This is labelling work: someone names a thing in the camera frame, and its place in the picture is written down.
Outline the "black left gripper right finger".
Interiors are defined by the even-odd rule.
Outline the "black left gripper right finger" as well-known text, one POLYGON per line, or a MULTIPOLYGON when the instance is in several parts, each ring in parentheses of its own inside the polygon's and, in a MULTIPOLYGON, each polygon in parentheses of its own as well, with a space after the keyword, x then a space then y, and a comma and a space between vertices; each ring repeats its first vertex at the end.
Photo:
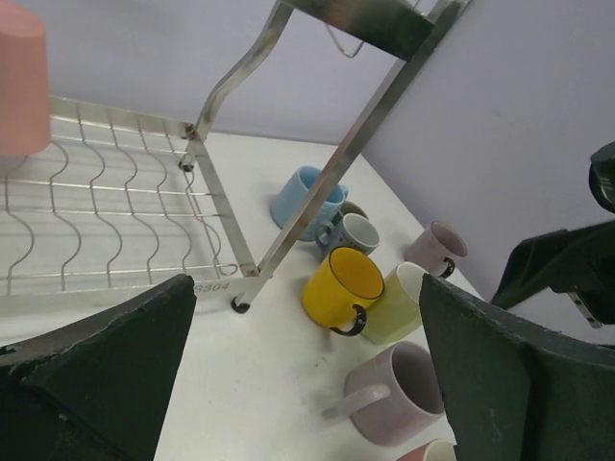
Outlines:
POLYGON ((612 349, 430 275, 420 308, 457 459, 613 459, 612 349))

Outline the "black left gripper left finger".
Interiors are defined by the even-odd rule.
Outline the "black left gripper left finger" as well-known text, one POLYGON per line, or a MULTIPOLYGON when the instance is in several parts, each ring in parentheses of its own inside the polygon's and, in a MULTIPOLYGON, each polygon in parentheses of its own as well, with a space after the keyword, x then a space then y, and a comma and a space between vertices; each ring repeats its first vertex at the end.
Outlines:
POLYGON ((195 305, 177 275, 2 347, 2 459, 153 459, 195 305))

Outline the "tall pink cup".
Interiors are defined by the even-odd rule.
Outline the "tall pink cup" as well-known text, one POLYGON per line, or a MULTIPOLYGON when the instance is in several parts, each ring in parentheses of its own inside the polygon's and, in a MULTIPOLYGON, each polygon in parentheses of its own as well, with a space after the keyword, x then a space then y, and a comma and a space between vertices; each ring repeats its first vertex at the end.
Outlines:
POLYGON ((22 158, 51 140, 46 28, 27 9, 1 3, 1 154, 22 158))

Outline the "lilac mug with handle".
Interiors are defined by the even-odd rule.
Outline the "lilac mug with handle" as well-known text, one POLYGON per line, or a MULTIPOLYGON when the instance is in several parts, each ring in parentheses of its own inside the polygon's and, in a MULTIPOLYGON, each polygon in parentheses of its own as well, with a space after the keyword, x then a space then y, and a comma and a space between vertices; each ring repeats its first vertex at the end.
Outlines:
POLYGON ((347 374, 344 396, 324 410, 330 420, 346 419, 368 441, 397 447, 445 414, 431 355, 401 341, 347 374))

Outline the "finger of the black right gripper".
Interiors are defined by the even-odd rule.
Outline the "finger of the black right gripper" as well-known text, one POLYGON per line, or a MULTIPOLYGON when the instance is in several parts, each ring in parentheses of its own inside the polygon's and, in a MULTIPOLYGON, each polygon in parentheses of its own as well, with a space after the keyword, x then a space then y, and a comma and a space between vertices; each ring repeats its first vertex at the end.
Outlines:
POLYGON ((612 326, 614 222, 523 240, 511 252, 490 303, 509 310, 547 288, 568 295, 592 326, 612 326))

